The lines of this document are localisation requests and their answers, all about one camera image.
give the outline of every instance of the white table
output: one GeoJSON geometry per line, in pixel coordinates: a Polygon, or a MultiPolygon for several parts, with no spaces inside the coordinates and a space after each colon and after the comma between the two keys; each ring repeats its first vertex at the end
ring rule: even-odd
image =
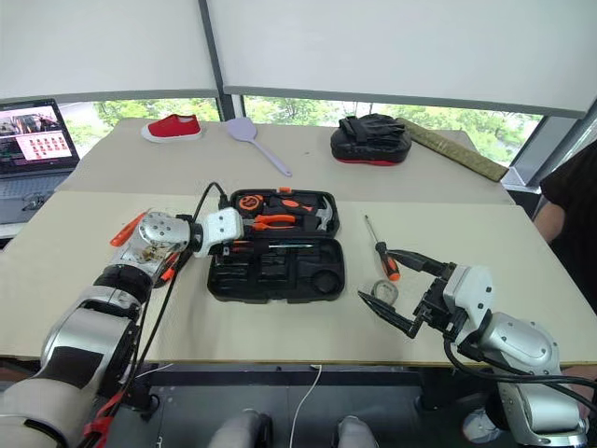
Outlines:
{"type": "MultiPolygon", "coordinates": [[[[339,201],[415,203],[508,203],[492,182],[436,152],[413,143],[396,166],[347,164],[331,155],[335,128],[257,125],[257,139],[292,170],[285,177],[248,143],[233,140],[224,123],[203,123],[198,141],[155,144],[141,137],[148,119],[124,119],[80,162],[59,187],[70,191],[198,194],[212,180],[228,193],[278,188],[331,191],[339,201]]],[[[463,132],[438,131],[474,148],[463,132]]]]}
{"type": "MultiPolygon", "coordinates": [[[[111,259],[108,241],[124,223],[150,206],[190,212],[196,201],[196,196],[155,194],[53,195],[0,258],[0,356],[39,356],[51,325],[111,259]]],[[[204,212],[214,207],[210,201],[204,212]]],[[[519,207],[339,202],[338,208],[337,238],[347,276],[339,299],[309,304],[220,302],[206,289],[209,259],[193,259],[181,272],[148,358],[446,365],[439,333],[423,327],[417,339],[410,340],[357,297],[358,288],[382,278],[363,219],[367,213],[390,248],[489,266],[495,311],[544,325],[560,344],[564,363],[597,363],[597,316],[519,207]]],[[[432,277],[403,271],[397,309],[410,316],[432,277]]],[[[153,296],[148,326],[163,294],[160,290],[153,296]]]]}

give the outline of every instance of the toolbox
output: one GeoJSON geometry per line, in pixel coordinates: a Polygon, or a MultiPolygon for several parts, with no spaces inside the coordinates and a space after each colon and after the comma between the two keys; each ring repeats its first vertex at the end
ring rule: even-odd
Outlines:
{"type": "Polygon", "coordinates": [[[207,287],[220,301],[333,301],[344,289],[340,219],[323,191],[241,189],[230,196],[242,240],[212,258],[207,287]]]}

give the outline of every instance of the white shoe sole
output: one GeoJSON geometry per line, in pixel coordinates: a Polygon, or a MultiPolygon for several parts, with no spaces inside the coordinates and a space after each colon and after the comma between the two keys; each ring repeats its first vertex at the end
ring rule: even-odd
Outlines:
{"type": "Polygon", "coordinates": [[[174,137],[156,137],[152,135],[149,131],[149,125],[146,124],[143,128],[141,128],[141,136],[153,143],[168,143],[168,142],[175,142],[177,140],[198,140],[203,134],[205,130],[201,128],[198,133],[191,133],[189,135],[177,135],[174,137]]]}

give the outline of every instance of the white cable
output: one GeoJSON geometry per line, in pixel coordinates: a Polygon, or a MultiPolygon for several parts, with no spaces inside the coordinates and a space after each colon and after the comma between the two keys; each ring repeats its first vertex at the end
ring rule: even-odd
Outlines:
{"type": "Polygon", "coordinates": [[[165,366],[158,367],[157,369],[152,369],[151,371],[144,371],[143,373],[135,376],[134,378],[136,380],[137,378],[141,378],[142,376],[145,376],[148,373],[153,373],[154,371],[163,371],[164,369],[168,369],[169,367],[172,367],[173,365],[174,365],[174,363],[171,362],[170,364],[166,364],[165,366]]]}
{"type": "Polygon", "coordinates": [[[319,364],[318,366],[314,365],[314,367],[319,367],[319,372],[317,372],[317,376],[315,377],[315,381],[313,382],[311,388],[307,391],[307,393],[297,406],[297,410],[295,411],[295,418],[292,419],[292,429],[290,430],[290,444],[288,445],[288,448],[292,448],[292,440],[294,440],[295,438],[295,426],[297,425],[297,417],[299,416],[300,407],[302,406],[302,403],[305,402],[305,399],[309,397],[309,394],[311,394],[312,391],[315,389],[315,386],[319,381],[319,377],[321,376],[321,371],[324,369],[324,366],[322,364],[319,364]]]}

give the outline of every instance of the roller shade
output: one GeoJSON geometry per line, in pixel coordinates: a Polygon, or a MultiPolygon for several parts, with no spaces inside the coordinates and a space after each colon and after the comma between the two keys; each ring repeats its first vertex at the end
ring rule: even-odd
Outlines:
{"type": "Polygon", "coordinates": [[[0,96],[215,93],[197,0],[0,0],[0,96]]]}
{"type": "Polygon", "coordinates": [[[578,115],[597,95],[593,0],[209,0],[209,7],[227,92],[357,92],[578,115]]]}

